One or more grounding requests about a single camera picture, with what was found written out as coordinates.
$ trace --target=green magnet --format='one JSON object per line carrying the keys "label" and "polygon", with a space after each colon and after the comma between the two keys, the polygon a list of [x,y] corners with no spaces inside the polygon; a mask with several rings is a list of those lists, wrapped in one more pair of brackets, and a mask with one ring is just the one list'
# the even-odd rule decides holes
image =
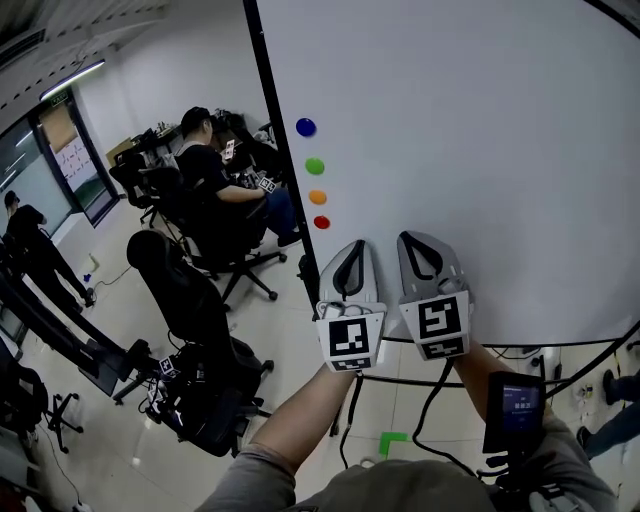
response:
{"label": "green magnet", "polygon": [[324,172],[324,162],[319,158],[307,158],[304,164],[310,174],[322,174]]}

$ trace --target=forearm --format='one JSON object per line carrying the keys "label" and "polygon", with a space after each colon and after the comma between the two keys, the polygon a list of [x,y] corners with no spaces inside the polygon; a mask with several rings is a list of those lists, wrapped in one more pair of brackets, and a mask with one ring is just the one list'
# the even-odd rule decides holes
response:
{"label": "forearm", "polygon": [[468,354],[455,359],[453,367],[458,372],[476,411],[485,420],[489,395],[489,374],[494,372],[513,372],[513,370],[493,357],[476,341],[471,342],[471,349]]}
{"label": "forearm", "polygon": [[246,203],[247,201],[263,198],[264,190],[261,188],[249,189],[229,185],[228,187],[219,190],[217,194],[218,197],[226,203]]}
{"label": "forearm", "polygon": [[355,377],[326,365],[282,404],[251,440],[269,448],[297,471],[329,430]]}

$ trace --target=ceiling light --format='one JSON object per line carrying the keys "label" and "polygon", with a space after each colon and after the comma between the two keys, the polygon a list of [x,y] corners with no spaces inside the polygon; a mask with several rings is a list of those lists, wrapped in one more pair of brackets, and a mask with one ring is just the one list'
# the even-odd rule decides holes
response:
{"label": "ceiling light", "polygon": [[98,69],[103,64],[104,64],[104,59],[96,62],[95,64],[91,64],[91,66],[84,68],[82,71],[78,71],[77,73],[74,73],[73,75],[68,76],[62,82],[59,82],[57,85],[54,85],[48,91],[42,93],[42,95],[40,96],[40,101],[43,101],[43,100],[46,100],[47,98],[50,98],[51,96],[56,94],[58,91],[61,91],[65,87],[68,87],[69,85],[71,85],[73,82],[75,82],[81,76],[84,76],[87,73],[90,73],[94,69]]}
{"label": "ceiling light", "polygon": [[25,155],[26,155],[26,153],[22,153],[22,154],[18,157],[18,159],[17,159],[15,162],[13,162],[9,167],[7,167],[7,168],[4,170],[4,172],[7,172],[8,170],[13,169],[13,167],[14,167],[14,166],[15,166],[15,165],[20,161],[20,160],[22,160],[22,159],[24,158],[24,156],[25,156]]}
{"label": "ceiling light", "polygon": [[6,179],[6,180],[4,180],[2,183],[0,183],[0,190],[2,190],[2,187],[4,187],[4,186],[7,184],[7,182],[8,182],[11,178],[13,178],[13,175],[14,175],[15,173],[17,173],[17,172],[18,172],[18,169],[16,169],[16,170],[15,170],[15,171],[13,171],[11,174],[9,174],[9,176],[7,177],[7,179]]}
{"label": "ceiling light", "polygon": [[20,144],[22,144],[25,140],[27,140],[27,138],[29,138],[31,135],[33,135],[33,132],[29,132],[27,133],[24,137],[22,137],[18,143],[16,144],[16,147],[18,147]]}

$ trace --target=orange magnet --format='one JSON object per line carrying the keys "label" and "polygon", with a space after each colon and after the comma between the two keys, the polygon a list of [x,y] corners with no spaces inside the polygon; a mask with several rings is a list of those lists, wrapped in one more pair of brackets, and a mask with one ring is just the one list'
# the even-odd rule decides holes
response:
{"label": "orange magnet", "polygon": [[313,204],[324,204],[327,202],[327,194],[322,190],[312,190],[309,192],[309,201]]}
{"label": "orange magnet", "polygon": [[329,226],[331,226],[331,221],[324,215],[319,215],[318,217],[313,219],[313,223],[318,229],[327,229]]}

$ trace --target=person standing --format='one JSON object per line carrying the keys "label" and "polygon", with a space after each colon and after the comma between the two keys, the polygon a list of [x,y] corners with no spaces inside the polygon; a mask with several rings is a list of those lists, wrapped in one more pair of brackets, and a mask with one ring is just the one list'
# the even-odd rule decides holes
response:
{"label": "person standing", "polygon": [[607,405],[620,400],[633,403],[622,409],[595,434],[587,427],[578,429],[578,442],[590,459],[640,435],[640,371],[631,377],[615,379],[613,372],[607,370],[602,378],[602,387]]}
{"label": "person standing", "polygon": [[17,256],[27,275],[61,310],[64,311],[66,307],[71,306],[80,313],[82,306],[62,285],[56,270],[78,292],[84,300],[85,307],[93,306],[93,288],[85,288],[82,285],[60,251],[40,230],[40,226],[47,223],[45,216],[31,205],[19,204],[20,199],[13,190],[4,196],[4,205],[9,217],[7,235],[15,245],[9,247],[12,255]]}

